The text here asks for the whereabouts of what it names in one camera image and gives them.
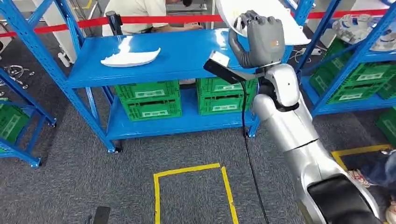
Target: floor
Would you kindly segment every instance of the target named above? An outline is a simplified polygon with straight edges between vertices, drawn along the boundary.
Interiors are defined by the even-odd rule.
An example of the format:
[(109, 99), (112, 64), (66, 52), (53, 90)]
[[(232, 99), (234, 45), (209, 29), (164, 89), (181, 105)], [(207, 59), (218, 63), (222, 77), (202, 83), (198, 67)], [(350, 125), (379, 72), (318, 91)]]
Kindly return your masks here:
[[(41, 39), (58, 53), (52, 35)], [(1, 56), (1, 66), (20, 64), (36, 72), (27, 80), (28, 92), (58, 124), (39, 137), (34, 149), (43, 158), (39, 169), (18, 159), (0, 160), (0, 223), (82, 224), (98, 206), (111, 208), (110, 224), (153, 223), (154, 173), (217, 162), (226, 167), (239, 223), (265, 223), (240, 129), (127, 140), (122, 153), (108, 154), (21, 41), (14, 40)], [(100, 91), (94, 89), (94, 95), (105, 117), (106, 102)], [(385, 144), (374, 126), (380, 112), (324, 115), (313, 123), (329, 151)], [(265, 126), (249, 146), (269, 222), (303, 223), (285, 161)], [(164, 224), (232, 223), (219, 168), (161, 177), (159, 187)], [(379, 203), (384, 210), (388, 199)]]

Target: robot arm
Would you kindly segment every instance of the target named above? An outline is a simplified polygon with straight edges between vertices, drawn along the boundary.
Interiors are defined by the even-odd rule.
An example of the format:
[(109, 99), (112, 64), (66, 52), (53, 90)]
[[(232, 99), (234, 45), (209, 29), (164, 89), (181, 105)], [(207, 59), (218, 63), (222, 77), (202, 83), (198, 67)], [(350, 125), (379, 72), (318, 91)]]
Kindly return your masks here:
[(229, 44), (241, 66), (256, 67), (256, 73), (227, 68), (228, 61), (215, 56), (218, 52), (211, 54), (204, 68), (232, 84), (257, 77), (265, 79), (252, 109), (269, 129), (289, 165), (297, 204), (306, 222), (380, 224), (374, 198), (325, 150), (312, 125), (293, 68), (280, 63), (285, 48), (282, 22), (248, 11), (234, 26), (247, 26), (250, 51), (241, 46), (233, 29)]

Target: yellow floor marking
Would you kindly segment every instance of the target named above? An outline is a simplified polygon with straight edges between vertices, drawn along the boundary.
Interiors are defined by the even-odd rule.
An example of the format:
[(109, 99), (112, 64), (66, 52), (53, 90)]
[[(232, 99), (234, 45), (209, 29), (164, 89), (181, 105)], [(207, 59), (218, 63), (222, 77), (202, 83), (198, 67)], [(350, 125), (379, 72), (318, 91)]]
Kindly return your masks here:
[(342, 161), (341, 157), (345, 155), (353, 155), (353, 154), (360, 154), (360, 153), (368, 153), (368, 152), (377, 152), (381, 150), (387, 150), (392, 148), (391, 145), (377, 145), (377, 146), (368, 146), (368, 147), (360, 147), (360, 148), (352, 148), (340, 151), (333, 151), (332, 155), (335, 161), (346, 171), (347, 167), (345, 166), (344, 162)]
[(90, 9), (92, 4), (92, 0), (89, 0), (87, 5), (82, 7), (81, 9)]
[(223, 175), (224, 186), (226, 188), (228, 203), (230, 204), (230, 210), (231, 210), (231, 216), (233, 218), (233, 224), (238, 224), (239, 223), (238, 222), (238, 217), (236, 215), (233, 195), (231, 194), (230, 183), (228, 182), (228, 177), (227, 177), (227, 173), (226, 173), (226, 167), (222, 167), (221, 168), (221, 174)]
[(187, 168), (181, 168), (181, 169), (171, 169), (163, 172), (159, 172), (153, 175), (154, 178), (154, 191), (155, 191), (155, 197), (156, 197), (156, 207), (155, 207), (155, 224), (160, 224), (160, 182), (159, 178), (168, 176), (168, 175), (173, 175), (173, 174), (181, 174), (181, 173), (187, 173), (187, 172), (193, 172), (193, 171), (200, 171), (200, 170), (205, 170), (205, 169), (213, 169), (213, 168), (220, 168), (220, 163), (212, 163), (212, 164), (207, 164), (207, 165), (201, 165), (201, 166), (196, 166), (196, 167), (187, 167)]
[(202, 165), (202, 166), (187, 167), (187, 168), (181, 168), (181, 169), (171, 169), (171, 170), (163, 171), (163, 172), (156, 173), (156, 174), (158, 177), (163, 177), (163, 176), (168, 176), (168, 175), (173, 175), (173, 174), (181, 174), (181, 173), (200, 171), (200, 170), (205, 170), (205, 169), (213, 169), (213, 168), (220, 168), (220, 163), (212, 163), (212, 164), (207, 164), (207, 165)]

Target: person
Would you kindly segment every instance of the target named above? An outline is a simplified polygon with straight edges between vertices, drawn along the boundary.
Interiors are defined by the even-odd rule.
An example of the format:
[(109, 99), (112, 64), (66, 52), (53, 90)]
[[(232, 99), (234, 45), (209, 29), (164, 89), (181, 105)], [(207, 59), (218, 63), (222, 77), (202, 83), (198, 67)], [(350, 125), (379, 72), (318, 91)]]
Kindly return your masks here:
[(391, 202), (385, 217), (389, 224), (396, 224), (396, 150), (384, 154), (375, 163), (365, 164), (348, 173), (366, 188), (382, 186), (389, 190)]
[[(188, 7), (191, 5), (192, 0), (110, 0), (105, 9), (105, 14), (109, 11), (115, 11), (120, 16), (166, 16), (166, 4), (178, 2), (183, 2)], [(173, 27), (168, 23), (123, 24), (121, 26), (121, 30), (125, 35), (195, 29), (202, 29), (202, 26), (196, 23), (184, 27)], [(108, 24), (103, 25), (102, 35), (113, 35)]]

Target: black cable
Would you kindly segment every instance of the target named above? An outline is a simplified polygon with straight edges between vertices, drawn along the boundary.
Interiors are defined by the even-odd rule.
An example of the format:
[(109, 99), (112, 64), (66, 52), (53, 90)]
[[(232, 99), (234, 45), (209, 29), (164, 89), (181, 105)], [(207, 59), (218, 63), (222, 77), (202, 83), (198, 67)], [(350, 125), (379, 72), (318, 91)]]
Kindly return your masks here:
[(248, 137), (246, 136), (246, 126), (245, 126), (245, 109), (246, 109), (246, 99), (248, 97), (248, 93), (246, 92), (246, 87), (245, 84), (243, 82), (240, 82), (240, 84), (242, 85), (242, 89), (243, 89), (243, 104), (242, 104), (242, 134), (243, 134), (243, 138), (245, 139), (245, 146), (246, 146), (246, 151), (247, 151), (247, 157), (249, 158), (249, 164), (250, 164), (250, 169), (252, 171), (252, 175), (253, 175), (253, 180), (255, 182), (255, 187), (256, 187), (256, 193), (257, 196), (259, 197), (259, 201), (260, 201), (260, 207), (262, 210), (262, 213), (264, 215), (264, 219), (265, 222), (267, 224), (269, 224), (268, 221), (268, 217), (267, 217), (267, 213), (265, 212), (264, 209), (264, 205), (262, 203), (262, 199), (261, 199), (261, 195), (260, 195), (260, 190), (259, 190), (259, 186), (257, 183), (257, 178), (256, 178), (256, 174), (255, 174), (255, 169), (253, 167), (253, 163), (252, 163), (252, 158), (250, 156), (250, 150), (249, 150), (249, 145), (248, 145)]

